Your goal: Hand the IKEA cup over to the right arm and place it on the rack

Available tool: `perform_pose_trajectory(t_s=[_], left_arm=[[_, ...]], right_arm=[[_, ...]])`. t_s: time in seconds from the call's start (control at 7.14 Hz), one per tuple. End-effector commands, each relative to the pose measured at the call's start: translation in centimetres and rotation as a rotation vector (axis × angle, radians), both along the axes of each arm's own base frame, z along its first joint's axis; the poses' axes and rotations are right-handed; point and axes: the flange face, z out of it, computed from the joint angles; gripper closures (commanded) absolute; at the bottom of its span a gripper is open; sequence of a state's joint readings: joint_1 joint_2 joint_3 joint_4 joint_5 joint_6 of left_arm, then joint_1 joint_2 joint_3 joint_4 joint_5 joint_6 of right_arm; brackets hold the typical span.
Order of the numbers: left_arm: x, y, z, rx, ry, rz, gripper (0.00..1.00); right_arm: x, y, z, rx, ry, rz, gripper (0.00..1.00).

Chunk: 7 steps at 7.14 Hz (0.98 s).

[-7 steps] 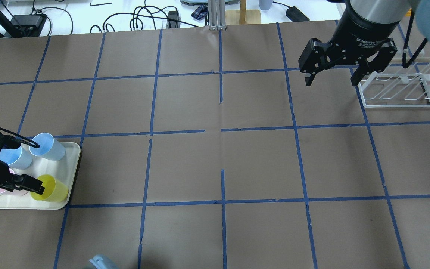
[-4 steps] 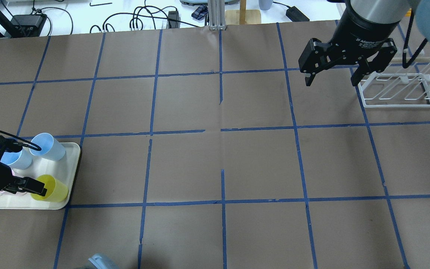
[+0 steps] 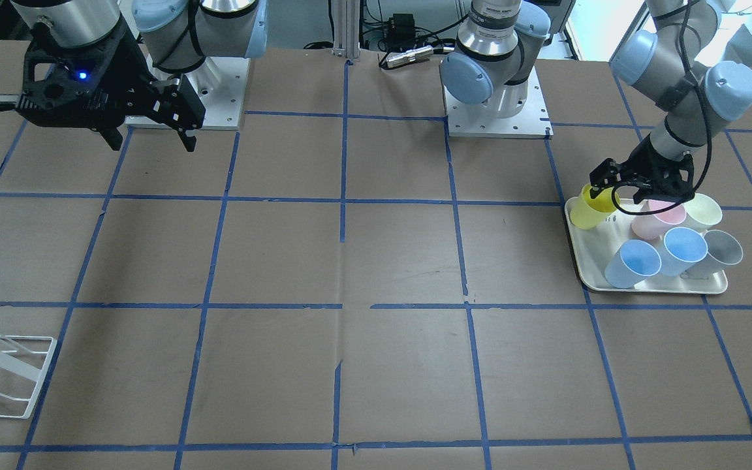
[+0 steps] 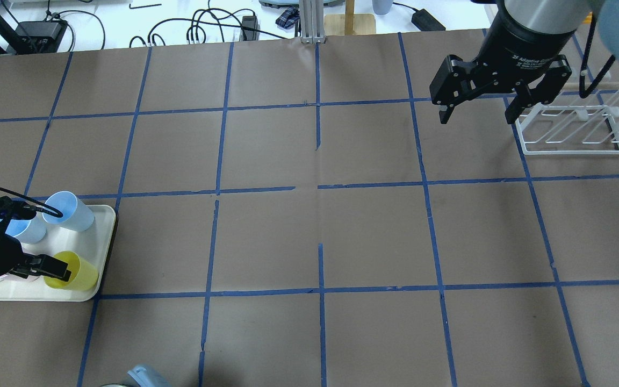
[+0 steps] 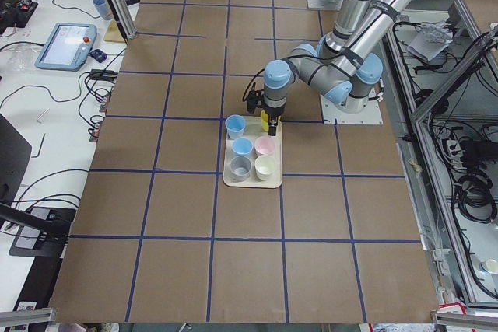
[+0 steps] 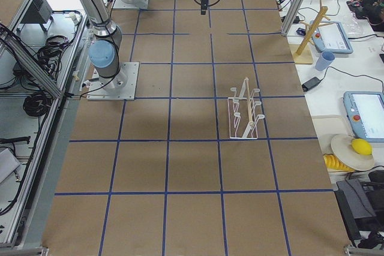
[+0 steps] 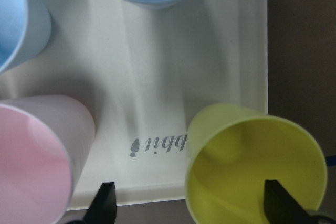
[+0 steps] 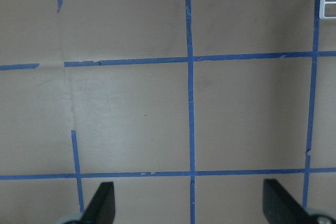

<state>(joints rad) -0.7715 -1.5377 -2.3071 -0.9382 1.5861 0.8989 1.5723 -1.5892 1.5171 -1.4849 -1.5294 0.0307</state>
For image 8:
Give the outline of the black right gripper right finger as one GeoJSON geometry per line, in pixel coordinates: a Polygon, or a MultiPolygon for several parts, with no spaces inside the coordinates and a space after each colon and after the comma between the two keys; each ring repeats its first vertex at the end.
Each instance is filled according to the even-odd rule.
{"type": "Polygon", "coordinates": [[[318,223],[276,179],[264,179],[263,214],[270,224],[318,223]]]}

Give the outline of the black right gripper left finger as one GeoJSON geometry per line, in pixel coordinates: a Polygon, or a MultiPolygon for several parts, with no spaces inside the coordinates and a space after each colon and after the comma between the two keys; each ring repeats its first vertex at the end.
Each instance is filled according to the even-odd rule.
{"type": "Polygon", "coordinates": [[[99,185],[80,223],[112,224],[115,213],[115,195],[113,182],[103,182],[99,185]]]}

